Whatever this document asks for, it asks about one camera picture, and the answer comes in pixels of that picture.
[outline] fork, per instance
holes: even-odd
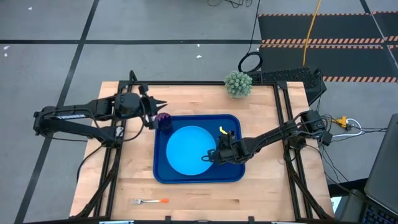
[[[141,200],[141,199],[133,199],[131,200],[131,204],[133,205],[140,205],[142,203],[168,203],[169,200],[167,198],[160,199],[160,200]]]

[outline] green plant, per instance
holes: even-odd
[[[251,93],[251,82],[249,75],[238,71],[232,71],[224,80],[226,90],[234,98],[248,96]]]

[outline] black metal frame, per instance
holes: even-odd
[[[223,82],[219,82],[219,81],[138,81],[136,76],[133,73],[130,73],[130,79],[128,81],[119,81],[119,85],[118,85],[118,93],[122,93],[125,89],[127,91],[131,91],[133,85],[141,85],[141,84],[148,84],[148,85],[224,85]],[[286,104],[286,109],[287,109],[287,115],[288,115],[288,119],[292,119],[293,118],[293,112],[292,112],[292,107],[290,104],[290,98],[289,98],[289,92],[287,91],[287,84],[286,82],[277,82],[277,83],[263,83],[262,81],[259,82],[254,82],[253,85],[266,85],[266,86],[272,86],[274,89],[274,95],[275,95],[275,103],[276,103],[276,108],[277,108],[277,113],[278,113],[278,120],[279,120],[279,124],[283,125],[284,123],[284,117],[283,117],[283,111],[282,111],[282,105],[280,102],[280,95],[279,95],[279,88],[281,88],[283,90],[283,94],[284,94],[284,100],[285,100],[285,104]],[[112,121],[111,126],[116,126],[116,122]],[[126,125],[126,121],[123,121],[121,123],[121,126],[123,128],[125,128]],[[287,141],[283,141],[283,145],[284,145],[284,150],[289,148],[289,144]],[[40,222],[40,223],[97,223],[98,221],[110,221],[111,220],[111,214],[112,214],[112,208],[113,208],[113,200],[114,200],[114,194],[116,191],[116,182],[117,182],[117,178],[118,178],[118,167],[119,167],[119,163],[120,163],[120,158],[121,158],[121,150],[122,150],[122,146],[120,145],[117,148],[106,148],[106,152],[105,152],[105,157],[104,157],[104,162],[103,162],[103,167],[102,167],[102,171],[101,171],[101,178],[99,181],[99,186],[101,186],[101,188],[106,188],[107,185],[104,185],[104,183],[106,182],[106,178],[109,175],[108,173],[108,169],[109,169],[109,163],[111,160],[111,154],[112,151],[115,150],[115,157],[114,157],[114,164],[113,166],[116,165],[117,169],[115,170],[115,173],[113,174],[113,178],[110,181],[110,188],[109,188],[109,197],[108,197],[108,201],[106,203],[106,212],[105,212],[105,216],[100,216],[100,211],[101,211],[101,206],[102,206],[102,196],[103,196],[103,191],[99,191],[99,194],[96,194],[93,198],[100,196],[99,200],[95,203],[95,208],[94,208],[94,213],[93,213],[93,217],[87,217],[88,214],[86,212],[83,212],[83,216],[80,217],[71,217],[68,220],[54,220],[54,221],[47,221],[47,222]],[[304,186],[307,186],[305,183],[305,175],[304,175],[304,170],[303,170],[303,165],[302,165],[302,158],[300,156],[300,152],[295,152],[296,153],[296,161],[297,161],[297,170],[299,173],[299,177],[300,180],[303,182]],[[301,219],[301,215],[300,215],[300,208],[299,208],[299,200],[297,198],[297,191],[296,191],[296,185],[295,182],[293,180],[293,178],[291,178],[289,176],[289,185],[290,185],[290,193],[292,196],[292,203],[293,203],[293,209],[294,209],[294,216],[295,216],[295,220],[299,220]],[[309,203],[307,202],[307,199],[304,197],[304,205],[305,205],[305,211],[306,211],[306,215],[307,218],[312,219],[312,209],[309,205]],[[198,221],[171,221],[171,217],[167,216],[165,217],[164,221],[160,221],[160,220],[135,220],[134,223],[197,223]],[[248,217],[248,222],[211,222],[211,223],[270,223],[270,222],[256,222],[254,220],[254,217]]]

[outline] keyboard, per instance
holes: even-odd
[[[364,224],[398,224],[398,217],[390,211],[368,205],[365,209]]]

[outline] concrete floor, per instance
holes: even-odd
[[[0,1],[0,39],[78,40],[92,3]],[[316,3],[262,0],[259,13],[312,13]],[[371,11],[398,10],[395,0],[367,3]],[[233,9],[227,2],[210,7],[205,0],[100,0],[87,39],[250,39],[255,11],[256,3]],[[323,0],[320,12],[364,11],[359,0]],[[254,38],[260,39],[258,28]],[[19,44],[3,50],[5,46],[0,45],[0,217],[2,223],[12,223],[43,143],[32,130],[33,112],[57,103],[77,45]],[[126,79],[130,69],[140,80],[222,80],[247,49],[228,44],[85,45],[65,104],[96,98],[102,81]],[[326,85],[321,113],[385,127],[398,111],[396,83]],[[369,175],[382,137],[376,133],[334,142],[327,150],[349,180],[361,179]],[[84,143],[52,141],[25,222],[68,217],[84,148]],[[334,176],[327,164],[325,170]]]

